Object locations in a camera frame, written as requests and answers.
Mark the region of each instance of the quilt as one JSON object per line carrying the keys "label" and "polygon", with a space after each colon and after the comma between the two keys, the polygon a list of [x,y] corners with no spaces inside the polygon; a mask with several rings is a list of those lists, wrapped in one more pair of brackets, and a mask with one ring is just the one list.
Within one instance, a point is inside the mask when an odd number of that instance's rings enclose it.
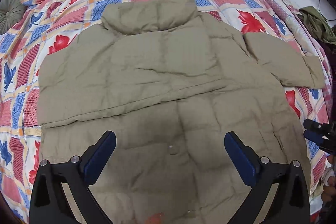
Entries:
{"label": "quilt", "polygon": [[[100,23],[108,4],[146,0],[22,0],[23,19],[0,40],[0,190],[10,208],[28,223],[30,196],[39,166],[41,128],[37,122],[39,67],[45,56],[67,47],[84,29]],[[291,0],[195,0],[198,10],[242,33],[267,32],[301,54],[320,57],[324,90],[286,87],[289,105],[303,121],[328,122],[331,75],[323,49],[296,18]],[[314,190],[326,155],[307,141]]]}

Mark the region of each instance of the pillow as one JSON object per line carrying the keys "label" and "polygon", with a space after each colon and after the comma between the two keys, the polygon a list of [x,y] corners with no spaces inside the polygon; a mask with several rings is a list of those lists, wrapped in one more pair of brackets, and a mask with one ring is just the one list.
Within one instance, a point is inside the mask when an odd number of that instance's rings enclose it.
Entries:
{"label": "pillow", "polygon": [[0,34],[6,33],[18,23],[26,11],[20,0],[1,0],[0,2]]}

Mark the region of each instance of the plaid pattern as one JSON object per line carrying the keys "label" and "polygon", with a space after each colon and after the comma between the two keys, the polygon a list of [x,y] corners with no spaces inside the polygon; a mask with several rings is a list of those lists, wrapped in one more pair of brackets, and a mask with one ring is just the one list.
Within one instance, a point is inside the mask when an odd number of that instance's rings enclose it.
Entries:
{"label": "plaid pattern", "polygon": [[[298,51],[306,55],[318,56],[321,60],[325,77],[325,89],[293,89],[295,92],[294,107],[299,110],[301,122],[309,118],[320,123],[328,123],[328,117],[331,115],[331,108],[333,105],[332,72],[323,48],[317,43],[315,39],[311,37],[302,22],[298,19],[296,15],[298,13],[298,6],[295,2],[292,0],[265,0],[265,2],[267,2],[267,4],[270,6],[269,8],[273,9],[277,13],[278,17],[283,20],[279,22],[278,20],[275,20],[278,27],[280,24],[285,22],[285,28],[288,28],[292,32],[291,37],[293,40],[287,42],[294,48],[298,46]],[[312,166],[310,189],[311,192],[313,192],[324,172],[326,165],[326,155],[325,152],[319,150],[316,144],[307,140],[306,142],[308,146],[308,156],[311,160]]]}
{"label": "plaid pattern", "polygon": [[[38,69],[43,59],[65,48],[84,29],[100,23],[106,5],[146,0],[22,1],[29,6],[23,19],[0,41],[0,189],[9,206],[27,222],[30,195],[41,160],[38,151],[41,128],[37,124],[36,105]],[[280,37],[301,54],[304,54],[302,43],[316,53],[307,36],[293,35],[297,30],[284,23],[283,11],[274,12],[272,1],[195,0],[199,11],[207,12],[238,30],[252,28],[257,20],[260,24],[255,31]],[[321,90],[285,88],[285,92],[301,122],[307,117],[319,122],[328,121]],[[307,147],[311,151],[312,163],[316,157],[323,158],[315,147],[309,144]],[[320,165],[314,170],[312,176],[320,176]]]}

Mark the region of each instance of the blue leaf pattern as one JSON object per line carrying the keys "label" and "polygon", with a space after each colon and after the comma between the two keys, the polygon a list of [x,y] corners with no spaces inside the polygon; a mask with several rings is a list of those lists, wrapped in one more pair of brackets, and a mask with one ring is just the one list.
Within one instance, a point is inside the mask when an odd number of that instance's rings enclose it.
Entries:
{"label": "blue leaf pattern", "polygon": [[0,154],[1,157],[5,160],[7,166],[12,161],[12,155],[7,148],[7,141],[4,143],[0,142]]}
{"label": "blue leaf pattern", "polygon": [[37,16],[32,15],[31,19],[30,19],[30,23],[28,25],[28,28],[30,28],[32,25],[38,25],[35,22],[39,21],[42,15],[43,15],[43,12],[40,12]]}
{"label": "blue leaf pattern", "polygon": [[276,16],[272,16],[272,17],[275,21],[275,24],[278,25],[282,34],[285,34],[286,33],[286,30],[285,30],[286,26],[284,24],[282,24],[282,22]]}
{"label": "blue leaf pattern", "polygon": [[311,89],[309,89],[309,91],[311,92],[311,95],[313,96],[313,98],[315,100],[317,100],[319,98],[319,91],[318,90],[311,90]]}
{"label": "blue leaf pattern", "polygon": [[6,62],[5,63],[5,67],[3,69],[3,72],[4,72],[4,75],[5,75],[5,78],[3,80],[3,83],[5,84],[4,89],[5,89],[5,92],[7,92],[9,84],[13,83],[12,79],[13,79],[13,76],[14,76],[14,74],[16,72],[16,67],[14,67],[13,69],[10,69],[8,67],[7,62]]}

